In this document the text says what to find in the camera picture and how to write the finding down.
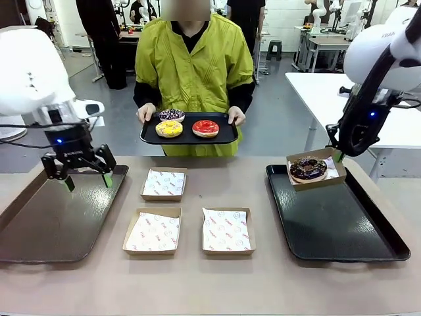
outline hand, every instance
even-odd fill
[[[228,124],[234,122],[236,126],[240,126],[245,123],[245,114],[239,107],[230,107],[228,115]]]
[[[157,111],[157,108],[152,103],[146,103],[140,109],[137,110],[137,117],[140,123],[145,124],[151,120],[152,114]]]

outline white patterned paper liner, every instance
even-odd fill
[[[180,196],[183,194],[184,173],[149,170],[143,195]]]
[[[203,249],[210,251],[250,250],[246,212],[213,211],[203,208]]]
[[[126,242],[127,250],[165,251],[177,246],[180,218],[140,213]]]

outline black sleeve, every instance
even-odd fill
[[[133,100],[139,109],[146,103],[152,103],[154,106],[159,107],[161,98],[159,89],[152,88],[149,84],[136,82]]]
[[[116,13],[114,12],[114,8],[112,7],[112,2],[111,0],[107,0],[106,2],[107,2],[108,15],[110,16],[112,25],[114,26],[116,33],[120,34],[121,33],[120,25],[118,25],[117,16],[116,16]]]
[[[239,107],[243,113],[246,113],[253,100],[253,92],[255,90],[254,81],[250,84],[242,84],[238,87],[228,90],[228,100],[230,107]]]

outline stool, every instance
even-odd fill
[[[276,57],[277,61],[281,60],[282,54],[282,41],[270,41],[268,54],[266,55],[266,60],[269,61],[272,57]]]

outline white robotic arm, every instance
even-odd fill
[[[59,54],[42,31],[0,32],[0,47],[0,116],[33,113],[39,125],[27,127],[45,127],[55,151],[41,158],[48,177],[62,180],[71,191],[74,185],[67,170],[90,167],[110,185],[116,162],[107,145],[92,148],[86,120],[100,115],[104,105],[76,100]]]
[[[344,71],[357,85],[342,118],[326,127],[342,157],[360,155],[378,142],[391,108],[402,108],[405,92],[421,83],[421,9],[413,9],[411,17],[398,11],[405,14],[393,14],[393,23],[362,31],[345,56]]]
[[[321,16],[325,16],[327,13],[326,8],[324,7],[324,0],[317,0],[316,2],[317,9],[313,11],[314,24],[311,29],[312,34],[320,33],[320,25],[322,24]]]

